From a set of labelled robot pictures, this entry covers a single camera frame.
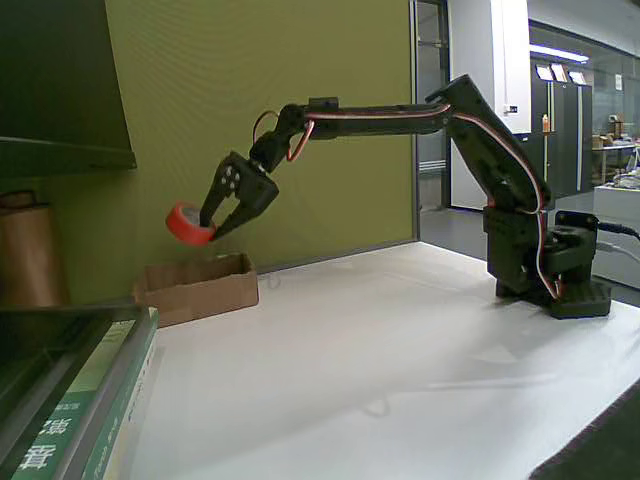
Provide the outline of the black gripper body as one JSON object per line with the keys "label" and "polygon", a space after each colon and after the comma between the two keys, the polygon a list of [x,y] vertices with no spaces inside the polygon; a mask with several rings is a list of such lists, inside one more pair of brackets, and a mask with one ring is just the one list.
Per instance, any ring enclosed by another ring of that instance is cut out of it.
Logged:
{"label": "black gripper body", "polygon": [[244,215],[260,215],[279,194],[277,185],[256,164],[240,158],[236,163],[236,198]]}

